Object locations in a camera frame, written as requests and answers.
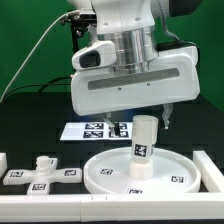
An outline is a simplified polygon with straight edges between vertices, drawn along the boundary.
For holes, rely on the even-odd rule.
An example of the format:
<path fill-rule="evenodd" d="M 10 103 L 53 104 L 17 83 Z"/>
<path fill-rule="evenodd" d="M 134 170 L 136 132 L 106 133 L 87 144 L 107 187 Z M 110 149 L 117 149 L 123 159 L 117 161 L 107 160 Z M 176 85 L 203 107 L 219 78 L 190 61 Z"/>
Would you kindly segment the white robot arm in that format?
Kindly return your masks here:
<path fill-rule="evenodd" d="M 87 47 L 72 57 L 74 111 L 101 114 L 112 133 L 119 129 L 110 114 L 162 105 L 169 121 L 175 102 L 197 98 L 198 47 L 178 38 L 156 44 L 155 19 L 192 14 L 203 0 L 68 0 L 77 8 L 75 21 L 90 34 Z"/>

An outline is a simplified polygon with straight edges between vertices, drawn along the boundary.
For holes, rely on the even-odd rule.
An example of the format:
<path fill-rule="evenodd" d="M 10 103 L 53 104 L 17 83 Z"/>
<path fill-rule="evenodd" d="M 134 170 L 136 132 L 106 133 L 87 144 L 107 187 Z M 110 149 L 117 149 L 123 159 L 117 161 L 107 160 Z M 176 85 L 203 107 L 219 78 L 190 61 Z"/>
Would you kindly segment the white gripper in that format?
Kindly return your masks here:
<path fill-rule="evenodd" d="M 160 51 L 149 70 L 138 74 L 117 76 L 110 68 L 77 71 L 71 81 L 73 109 L 79 116 L 103 113 L 111 135 L 119 137 L 119 123 L 111 121 L 110 112 L 164 104 L 163 128 L 168 129 L 172 103 L 200 93 L 197 63 L 197 48 L 188 46 Z"/>

